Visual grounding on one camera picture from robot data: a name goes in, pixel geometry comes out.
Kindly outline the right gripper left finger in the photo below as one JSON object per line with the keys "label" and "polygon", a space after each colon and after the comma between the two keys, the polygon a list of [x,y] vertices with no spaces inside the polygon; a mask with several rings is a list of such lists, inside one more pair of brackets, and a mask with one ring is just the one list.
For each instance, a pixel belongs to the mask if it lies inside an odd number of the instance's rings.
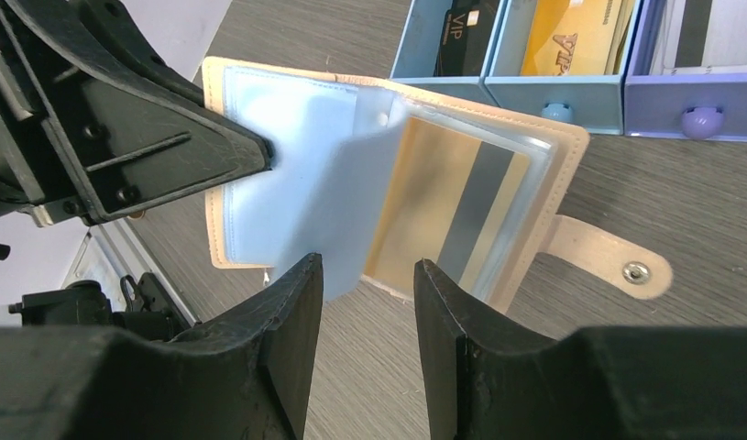
{"label": "right gripper left finger", "polygon": [[0,327],[0,439],[300,439],[322,307],[312,253],[168,342]]}

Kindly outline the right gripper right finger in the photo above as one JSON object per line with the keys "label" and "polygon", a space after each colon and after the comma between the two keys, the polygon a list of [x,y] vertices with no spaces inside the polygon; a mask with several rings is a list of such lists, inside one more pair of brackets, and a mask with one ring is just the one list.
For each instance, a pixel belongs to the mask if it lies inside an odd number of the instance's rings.
{"label": "right gripper right finger", "polygon": [[747,439],[747,327],[541,335],[431,260],[414,300],[434,439]]}

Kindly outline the black VIP card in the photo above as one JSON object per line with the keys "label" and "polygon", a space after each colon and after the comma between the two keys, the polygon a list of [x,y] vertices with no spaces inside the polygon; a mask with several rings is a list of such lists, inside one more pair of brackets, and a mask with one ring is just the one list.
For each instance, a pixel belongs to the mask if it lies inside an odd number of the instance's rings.
{"label": "black VIP card", "polygon": [[445,12],[434,76],[481,74],[499,6],[498,0],[452,3]]}

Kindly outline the beige leather card holder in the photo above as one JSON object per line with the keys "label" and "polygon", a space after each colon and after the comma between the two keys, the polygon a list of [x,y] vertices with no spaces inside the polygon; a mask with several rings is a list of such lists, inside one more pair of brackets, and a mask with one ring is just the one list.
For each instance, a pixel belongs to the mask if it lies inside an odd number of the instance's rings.
{"label": "beige leather card holder", "polygon": [[281,277],[304,254],[324,258],[324,297],[368,278],[365,266],[406,127],[419,118],[528,155],[532,162],[474,288],[499,312],[535,256],[562,259],[637,300],[663,295],[673,271],[659,254],[558,208],[589,144],[579,126],[375,77],[209,57],[205,106],[269,135],[271,170],[205,195],[210,255],[219,269]]}

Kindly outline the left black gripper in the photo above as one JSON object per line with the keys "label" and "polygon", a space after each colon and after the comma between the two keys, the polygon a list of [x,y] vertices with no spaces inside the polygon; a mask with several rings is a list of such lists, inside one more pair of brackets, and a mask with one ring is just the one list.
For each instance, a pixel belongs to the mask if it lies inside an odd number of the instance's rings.
{"label": "left black gripper", "polygon": [[267,171],[118,1],[0,1],[0,218],[127,215]]}

